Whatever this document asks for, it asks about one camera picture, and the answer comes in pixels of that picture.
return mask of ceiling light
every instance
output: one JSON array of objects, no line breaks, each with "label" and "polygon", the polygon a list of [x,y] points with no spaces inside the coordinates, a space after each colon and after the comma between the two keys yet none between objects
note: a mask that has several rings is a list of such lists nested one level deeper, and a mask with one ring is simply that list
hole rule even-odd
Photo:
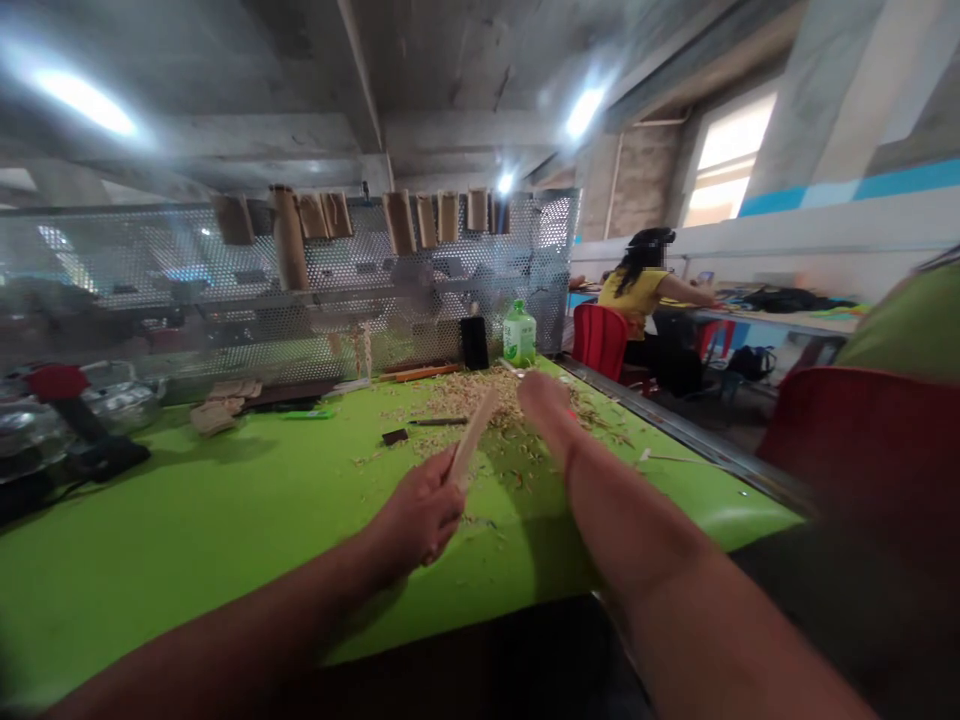
[{"label": "ceiling light", "polygon": [[136,126],[129,116],[95,87],[70,73],[42,70],[34,82],[47,94],[118,135],[133,135]]},{"label": "ceiling light", "polygon": [[513,190],[513,173],[504,173],[500,176],[500,182],[497,183],[497,192],[506,195]]},{"label": "ceiling light", "polygon": [[567,120],[567,134],[576,139],[583,135],[603,100],[602,90],[587,90],[577,104],[573,106],[570,119]]}]

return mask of red chair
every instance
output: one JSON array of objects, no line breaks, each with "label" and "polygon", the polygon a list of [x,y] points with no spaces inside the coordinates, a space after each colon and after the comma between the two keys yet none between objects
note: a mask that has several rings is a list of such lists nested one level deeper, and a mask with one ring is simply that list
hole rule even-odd
[{"label": "red chair", "polygon": [[573,359],[614,382],[640,386],[644,397],[656,391],[656,382],[644,368],[623,367],[630,337],[626,319],[616,310],[599,305],[577,305],[573,311]]},{"label": "red chair", "polygon": [[960,591],[960,386],[857,368],[780,386],[757,455],[909,565]]},{"label": "red chair", "polygon": [[717,328],[723,330],[723,355],[725,358],[730,354],[730,344],[733,342],[733,332],[737,329],[737,323],[733,320],[714,320],[704,323],[700,326],[698,345],[700,348],[700,359],[708,362],[707,356],[713,354],[713,338],[717,334]]}]

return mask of plastic bottle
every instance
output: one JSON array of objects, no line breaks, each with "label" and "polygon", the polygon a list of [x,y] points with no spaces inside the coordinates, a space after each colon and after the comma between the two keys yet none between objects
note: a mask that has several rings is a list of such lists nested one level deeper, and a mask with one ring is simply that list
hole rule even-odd
[{"label": "plastic bottle", "polygon": [[503,357],[515,368],[533,367],[537,357],[537,321],[523,311],[523,300],[503,320]]}]

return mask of perforated metal screen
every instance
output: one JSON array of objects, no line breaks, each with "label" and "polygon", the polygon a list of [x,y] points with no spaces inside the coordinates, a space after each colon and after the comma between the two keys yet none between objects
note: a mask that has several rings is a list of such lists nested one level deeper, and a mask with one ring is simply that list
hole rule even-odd
[{"label": "perforated metal screen", "polygon": [[477,302],[494,358],[518,298],[537,319],[539,350],[558,352],[578,205],[574,190],[516,194],[511,233],[490,235],[466,230],[461,197],[457,242],[398,258],[380,201],[351,200],[354,237],[307,244],[308,292],[279,289],[269,235],[225,246],[207,205],[2,213],[0,362],[128,359],[144,377],[349,379],[363,323],[374,372],[455,360],[458,321]]}]

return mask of ceiling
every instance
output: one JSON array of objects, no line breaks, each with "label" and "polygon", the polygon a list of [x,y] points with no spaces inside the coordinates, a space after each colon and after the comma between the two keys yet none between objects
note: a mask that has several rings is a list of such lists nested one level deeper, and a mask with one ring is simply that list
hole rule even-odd
[{"label": "ceiling", "polygon": [[[571,148],[564,124],[585,88],[607,88],[614,104],[709,42],[732,8],[759,2],[3,2],[0,203],[524,178]],[[41,66],[108,94],[135,136],[39,93],[30,72]]]}]

